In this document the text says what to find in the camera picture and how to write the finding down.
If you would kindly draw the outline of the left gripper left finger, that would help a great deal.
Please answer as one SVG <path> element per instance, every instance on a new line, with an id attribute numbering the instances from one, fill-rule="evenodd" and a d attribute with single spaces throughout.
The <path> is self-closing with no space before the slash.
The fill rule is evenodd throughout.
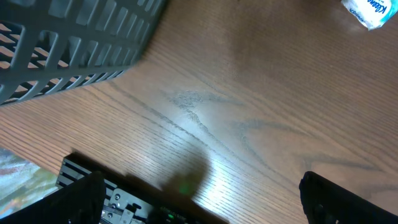
<path id="1" fill-rule="evenodd" d="M 1 219 L 3 224 L 99 223 L 106 187 L 100 172 L 92 172 L 32 205 Z"/>

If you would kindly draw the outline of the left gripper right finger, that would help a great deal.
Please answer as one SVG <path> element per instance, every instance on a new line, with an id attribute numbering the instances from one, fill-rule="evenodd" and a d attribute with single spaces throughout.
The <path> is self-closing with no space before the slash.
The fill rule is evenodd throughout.
<path id="1" fill-rule="evenodd" d="M 397 223 L 390 213 L 315 172 L 307 171 L 299 184 L 309 224 Z"/>

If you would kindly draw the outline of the green tissue pack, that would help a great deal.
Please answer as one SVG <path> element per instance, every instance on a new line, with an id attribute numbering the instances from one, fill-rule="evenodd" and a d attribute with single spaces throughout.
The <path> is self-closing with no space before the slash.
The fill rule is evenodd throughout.
<path id="1" fill-rule="evenodd" d="M 341 3 L 368 30 L 382 27 L 397 13 L 397 0 L 341 0 Z"/>

